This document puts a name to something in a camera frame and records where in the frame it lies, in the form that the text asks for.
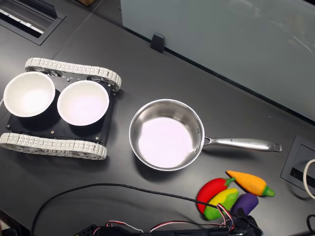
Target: purple toy eggplant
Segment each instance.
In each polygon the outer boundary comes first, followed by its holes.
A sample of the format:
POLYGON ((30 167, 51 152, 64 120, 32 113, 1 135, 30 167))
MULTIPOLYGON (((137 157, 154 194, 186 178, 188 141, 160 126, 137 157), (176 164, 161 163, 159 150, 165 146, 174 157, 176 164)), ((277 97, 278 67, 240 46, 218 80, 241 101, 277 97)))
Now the purple toy eggplant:
POLYGON ((232 212, 238 215, 249 215, 249 213, 258 205, 258 197, 251 193, 240 196, 232 207, 232 212))

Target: wire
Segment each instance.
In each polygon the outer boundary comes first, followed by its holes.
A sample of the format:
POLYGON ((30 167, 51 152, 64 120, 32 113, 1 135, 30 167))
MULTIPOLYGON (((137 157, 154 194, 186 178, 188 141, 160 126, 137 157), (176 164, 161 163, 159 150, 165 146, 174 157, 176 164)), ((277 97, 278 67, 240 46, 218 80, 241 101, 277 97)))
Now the wire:
POLYGON ((312 217, 315 217, 315 215, 309 215, 307 218, 306 218, 306 224, 307 224, 307 228, 309 228, 310 232, 311 233, 314 233, 314 230, 312 229, 311 227, 311 218, 312 217))
MULTIPOLYGON (((51 197, 50 199, 48 199, 38 210, 38 212, 36 213, 35 215, 35 218, 33 220, 33 223, 32 223, 32 226, 31 226, 31 236, 34 236, 34 231, 35 231, 35 226, 36 226, 36 222, 38 220, 38 217, 40 215, 40 213, 43 211, 43 209, 45 208, 45 206, 52 200, 54 200, 55 198, 59 197, 59 196, 62 196, 64 194, 67 194, 67 193, 70 193, 70 192, 74 192, 74 191, 77 191, 77 190, 80 190, 80 189, 85 189, 85 188, 90 188, 90 187, 96 187, 96 186, 115 186, 115 187, 123 187, 123 188, 129 188, 129 189, 133 189, 133 190, 137 190, 137 191, 140 191, 140 192, 145 192, 145 193, 151 193, 151 194, 157 194, 157 195, 162 195, 162 196, 168 196, 168 197, 172 197, 172 198, 177 198, 177 199, 182 199, 182 200, 186 200, 186 201, 190 201, 190 202, 193 202, 193 203, 199 203, 199 204, 203 204, 205 206, 208 206, 208 207, 213 207, 213 208, 217 208, 215 205, 212 205, 212 204, 208 204, 208 203, 204 203, 204 202, 201 202, 201 201, 198 201, 198 200, 195 200, 195 199, 192 199, 192 198, 187 198, 187 197, 183 197, 183 196, 179 196, 179 195, 175 195, 175 194, 169 194, 169 193, 163 193, 163 192, 156 192, 156 191, 151 191, 151 190, 147 190, 147 189, 142 189, 142 188, 137 188, 137 187, 133 187, 133 186, 130 186, 130 185, 126 185, 126 184, 120 184, 120 183, 95 183, 95 184, 89 184, 89 185, 84 185, 84 186, 81 186, 81 187, 77 187, 77 188, 72 188, 72 189, 69 189, 67 191, 64 191, 62 193, 59 193, 53 197, 51 197)), ((230 214, 236 216, 236 217, 239 217, 237 214, 233 213, 233 212, 230 212, 230 214)), ((254 225, 253 223, 249 222, 250 225, 252 225, 254 228, 256 228, 257 230, 259 230, 260 232, 263 233, 263 231, 257 227, 256 225, 254 225)))
POLYGON ((2 120, 4 117, 5 117, 5 115, 8 113, 8 111, 6 111, 5 113, 4 113, 4 115, 0 118, 0 120, 2 120))
POLYGON ((220 203, 217 204, 217 208, 222 208, 222 210, 225 212, 225 214, 230 218, 230 220, 232 221, 232 227, 229 229, 229 233, 231 233, 231 231, 234 229, 235 227, 235 223, 233 221, 233 218, 232 216, 230 215, 230 213, 225 209, 224 206, 222 206, 220 203))
POLYGON ((309 187, 307 186, 306 176, 307 176, 307 170, 309 169, 310 165, 311 165, 312 163, 314 163, 314 162, 315 162, 315 159, 310 160, 310 161, 306 164, 305 169, 304 169, 304 172, 303 172, 303 184, 304 184, 305 191, 306 191, 306 192, 308 193, 308 195, 309 195, 311 198, 313 198, 313 199, 315 199, 315 196, 310 192, 309 187))
POLYGON ((92 235, 94 235, 94 234, 97 232, 98 229, 100 229, 100 227, 97 227, 97 228, 93 231, 92 235))
POLYGON ((117 221, 117 220, 110 220, 110 221, 108 221, 108 222, 106 223, 106 227, 109 227, 109 224, 110 224, 110 223, 116 223, 116 224, 120 224, 120 225, 126 225, 126 226, 128 226, 128 227, 130 227, 130 228, 132 228, 132 229, 134 229, 134 230, 141 231, 141 232, 143 233, 143 230, 137 229, 136 227, 133 227, 133 226, 131 226, 131 225, 125 223, 125 222, 117 221))
POLYGON ((215 223, 198 224, 198 223, 194 223, 194 222, 190 222, 190 221, 179 221, 179 220, 176 220, 176 221, 168 221, 168 222, 164 222, 164 223, 158 224, 158 225, 154 226, 153 228, 151 228, 149 233, 152 233, 153 230, 156 230, 159 227, 162 227, 162 226, 165 226, 165 225, 170 225, 170 224, 193 224, 193 225, 203 225, 203 226, 205 226, 205 225, 216 225, 216 226, 228 227, 227 225, 224 225, 224 224, 215 224, 215 223))

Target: black cable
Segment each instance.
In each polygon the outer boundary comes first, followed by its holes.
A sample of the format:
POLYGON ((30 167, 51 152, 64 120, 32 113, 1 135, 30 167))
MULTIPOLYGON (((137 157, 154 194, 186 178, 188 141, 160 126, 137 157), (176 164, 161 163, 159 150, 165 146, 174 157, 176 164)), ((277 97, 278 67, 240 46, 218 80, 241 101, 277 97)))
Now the black cable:
POLYGON ((310 232, 311 233, 314 233, 314 230, 312 229, 311 227, 311 218, 312 217, 315 217, 315 215, 309 215, 307 218, 306 218, 306 224, 307 224, 307 228, 309 228, 310 232))
MULTIPOLYGON (((195 200, 195 199, 192 199, 192 198, 187 198, 187 197, 182 197, 182 196, 179 196, 179 195, 175 195, 175 194, 169 194, 169 193, 162 193, 162 192, 156 192, 156 191, 151 191, 151 190, 147 190, 147 189, 142 189, 142 188, 137 188, 137 187, 133 187, 133 186, 130 186, 130 185, 126 185, 126 184, 120 184, 120 183, 94 183, 94 184, 89 184, 89 185, 85 185, 85 186, 82 186, 82 187, 78 187, 78 188, 72 188, 70 190, 67 190, 67 191, 64 191, 62 193, 59 193, 53 197, 51 197, 50 199, 48 199, 38 210, 38 212, 36 213, 36 216, 33 220, 33 223, 32 223, 32 226, 31 226, 31 236, 34 236, 34 230, 35 230, 35 225, 36 225, 36 222, 38 220, 38 217, 41 213, 41 211, 44 209, 44 207, 52 200, 54 200, 55 198, 61 196, 61 195, 64 195, 66 193, 70 193, 70 192, 74 192, 74 191, 77 191, 77 190, 80 190, 80 189, 84 189, 84 188, 90 188, 90 187, 96 187, 96 186, 115 186, 115 187, 123 187, 123 188, 129 188, 129 189, 133 189, 133 190, 137 190, 137 191, 140 191, 140 192, 145 192, 145 193, 151 193, 151 194, 157 194, 157 195, 163 195, 163 196, 168 196, 168 197, 172 197, 172 198, 178 198, 178 199, 183 199, 183 200, 186 200, 186 201, 190 201, 190 202, 193 202, 193 203, 199 203, 199 204, 203 204, 203 205, 206 205, 208 207, 213 207, 215 209, 217 209, 217 206, 215 205, 212 205, 212 204, 208 204, 208 203, 204 203, 204 202, 201 202, 201 201, 198 201, 198 200, 195 200)), ((230 212, 229 213, 231 215, 234 215, 236 217, 239 217, 237 214, 233 213, 233 212, 230 212)), ((258 229, 260 232, 262 232, 262 230, 257 227, 256 225, 252 224, 251 222, 249 222, 250 225, 252 225, 253 227, 255 227, 256 229, 258 229)))

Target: black table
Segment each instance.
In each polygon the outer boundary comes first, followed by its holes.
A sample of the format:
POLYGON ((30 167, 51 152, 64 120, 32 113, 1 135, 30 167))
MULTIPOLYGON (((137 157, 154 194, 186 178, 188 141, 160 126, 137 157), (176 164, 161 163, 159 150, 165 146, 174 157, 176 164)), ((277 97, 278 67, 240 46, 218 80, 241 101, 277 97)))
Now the black table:
MULTIPOLYGON (((68 5, 63 13, 74 11, 73 6, 68 5)), ((315 142, 315 127, 168 53, 152 50, 147 42, 108 21, 106 10, 106 2, 101 3, 55 57, 54 53, 38 55, 39 48, 36 48, 34 52, 25 52, 25 59, 38 56, 103 66, 121 76, 122 90, 117 93, 106 144, 108 157, 104 161, 88 161, 27 155, 1 148, 0 209, 30 228, 41 204, 70 188, 112 182, 195 198, 204 183, 227 177, 224 172, 232 169, 257 175, 275 190, 274 198, 259 198, 259 205, 252 212, 266 235, 307 231, 306 217, 314 213, 315 201, 303 200, 306 192, 289 185, 280 174, 295 135, 315 142), (280 143, 283 151, 267 153, 208 147, 195 162, 180 171, 151 170, 133 154, 128 129, 140 107, 160 98, 180 100, 191 106, 210 137, 269 140, 280 143)), ((13 43, 15 40, 25 43, 18 35, 0 27, 0 41, 2 37, 7 41, 12 39, 13 43)), ((5 72, 1 65, 0 76, 5 78, 1 81, 1 90, 11 78, 23 72, 24 63, 24 59, 18 60, 5 72)), ((7 118, 8 115, 0 121, 0 132, 6 131, 7 118)), ((190 202, 118 187, 94 187, 51 202, 38 221, 36 233, 70 236, 91 224, 103 225, 108 220, 125 221, 144 230, 169 220, 203 222, 195 204, 190 202)), ((182 227, 170 225, 166 229, 182 227)))

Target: white cable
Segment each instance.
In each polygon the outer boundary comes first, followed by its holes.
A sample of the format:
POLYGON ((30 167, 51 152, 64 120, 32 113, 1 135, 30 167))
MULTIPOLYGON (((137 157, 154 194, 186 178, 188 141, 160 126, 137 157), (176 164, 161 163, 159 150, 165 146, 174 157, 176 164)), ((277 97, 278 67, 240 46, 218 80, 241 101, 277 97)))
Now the white cable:
POLYGON ((313 198, 313 199, 315 199, 315 196, 310 192, 309 187, 307 186, 306 176, 307 176, 307 170, 309 169, 309 166, 310 166, 312 163, 314 163, 314 162, 315 162, 315 159, 310 160, 310 161, 306 164, 305 169, 304 169, 304 173, 303 173, 303 184, 304 184, 305 191, 306 191, 306 192, 308 193, 308 195, 309 195, 311 198, 313 198))
POLYGON ((137 231, 140 231, 140 232, 143 233, 143 230, 137 229, 136 227, 133 227, 133 226, 131 226, 131 225, 125 223, 125 222, 122 222, 122 221, 110 220, 110 221, 108 221, 105 225, 107 226, 107 224, 109 224, 109 223, 116 223, 116 224, 126 225, 126 226, 128 226, 128 227, 130 227, 130 228, 132 228, 132 229, 134 229, 134 230, 137 230, 137 231))

